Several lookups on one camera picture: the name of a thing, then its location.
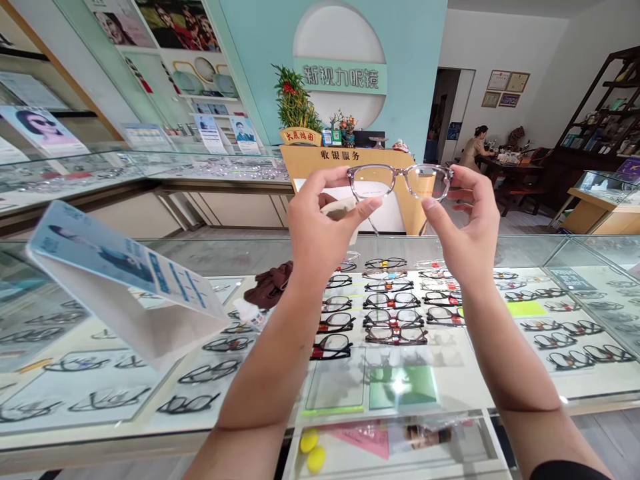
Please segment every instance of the green card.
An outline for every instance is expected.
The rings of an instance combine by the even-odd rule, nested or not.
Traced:
[[[369,385],[370,409],[438,404],[433,369],[426,365],[373,369]]]

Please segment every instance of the sunglasses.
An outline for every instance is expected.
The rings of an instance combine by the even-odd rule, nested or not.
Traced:
[[[355,317],[350,316],[348,313],[332,313],[326,320],[320,320],[316,334],[320,335],[353,330],[354,320]]]

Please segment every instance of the poster of woman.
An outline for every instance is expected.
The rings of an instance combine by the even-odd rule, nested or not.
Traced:
[[[85,0],[98,24],[114,45],[135,45],[153,48],[140,16],[128,0]]]
[[[135,0],[161,48],[220,52],[200,0]]]
[[[50,157],[90,153],[80,140],[44,109],[2,105],[0,115],[33,146]]]

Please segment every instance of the yellow sticky note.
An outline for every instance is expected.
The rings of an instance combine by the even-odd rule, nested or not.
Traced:
[[[531,302],[509,302],[507,308],[513,317],[536,317],[546,315],[547,312],[536,301]]]

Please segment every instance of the poster of man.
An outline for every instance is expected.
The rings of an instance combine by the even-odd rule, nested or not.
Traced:
[[[200,0],[135,0],[161,48],[220,52]]]

